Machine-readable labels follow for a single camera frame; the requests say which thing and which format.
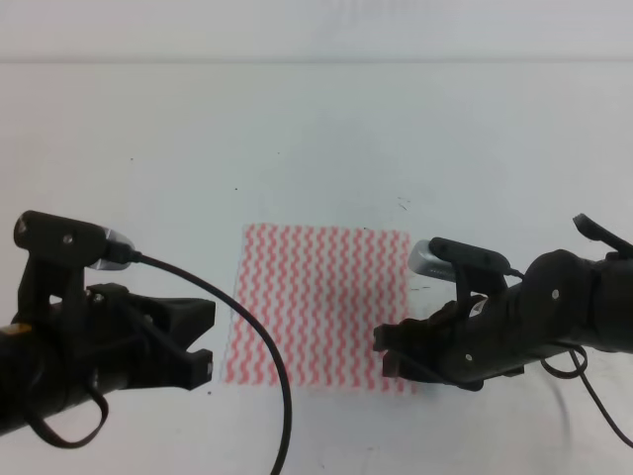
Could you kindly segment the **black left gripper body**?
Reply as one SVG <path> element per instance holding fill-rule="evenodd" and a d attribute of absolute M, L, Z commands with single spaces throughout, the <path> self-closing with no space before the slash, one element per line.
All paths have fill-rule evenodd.
<path fill-rule="evenodd" d="M 68 292 L 68 389 L 157 389 L 173 385 L 173 301 L 118 284 Z"/>

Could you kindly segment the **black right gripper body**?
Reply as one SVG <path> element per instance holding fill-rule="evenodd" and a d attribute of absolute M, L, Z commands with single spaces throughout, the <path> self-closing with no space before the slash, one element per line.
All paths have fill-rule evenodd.
<path fill-rule="evenodd" d="M 479 391 L 488 379 L 524 373 L 532 362 L 526 349 L 527 318 L 522 291 L 505 291 L 494 297 L 472 296 L 459 318 L 458 303 L 451 301 L 429 318 L 430 367 L 440 381 Z"/>

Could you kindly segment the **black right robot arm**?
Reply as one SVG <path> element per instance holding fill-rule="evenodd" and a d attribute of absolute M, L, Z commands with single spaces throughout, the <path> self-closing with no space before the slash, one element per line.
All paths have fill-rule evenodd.
<path fill-rule="evenodd" d="M 489 249 L 443 237 L 419 242 L 410 270 L 453 283 L 456 298 L 424 320 L 374 328 L 383 376 L 479 391 L 566 351 L 630 353 L 632 245 L 584 214 L 574 224 L 610 247 L 604 259 L 559 249 L 520 272 Z"/>

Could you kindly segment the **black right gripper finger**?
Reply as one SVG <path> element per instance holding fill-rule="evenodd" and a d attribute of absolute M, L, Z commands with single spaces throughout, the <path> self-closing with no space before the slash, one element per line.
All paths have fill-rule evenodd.
<path fill-rule="evenodd" d="M 434 371 L 408 355 L 394 350 L 387 350 L 383 355 L 382 376 L 426 384 L 445 383 L 445 380 Z"/>
<path fill-rule="evenodd" d="M 450 320 L 450 313 L 438 311 L 424 320 L 404 319 L 397 324 L 374 328 L 374 350 L 408 350 L 432 341 Z"/>

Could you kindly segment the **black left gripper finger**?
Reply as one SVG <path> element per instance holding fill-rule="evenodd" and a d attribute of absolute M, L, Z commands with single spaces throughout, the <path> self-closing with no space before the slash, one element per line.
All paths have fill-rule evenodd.
<path fill-rule="evenodd" d="M 163 356 L 162 386 L 194 390 L 211 381 L 214 355 L 207 349 L 188 352 L 168 347 Z"/>
<path fill-rule="evenodd" d="M 195 298 L 143 298 L 142 311 L 178 346 L 191 346 L 215 324 L 216 303 Z"/>

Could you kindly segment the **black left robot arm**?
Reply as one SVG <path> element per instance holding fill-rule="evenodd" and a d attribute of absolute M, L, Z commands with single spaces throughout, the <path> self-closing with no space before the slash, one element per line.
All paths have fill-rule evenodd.
<path fill-rule="evenodd" d="M 78 308 L 46 304 L 1 331 L 1 430 L 119 390 L 196 389 L 212 378 L 213 354 L 190 346 L 215 323 L 216 305 L 151 298 L 118 284 L 91 286 Z"/>

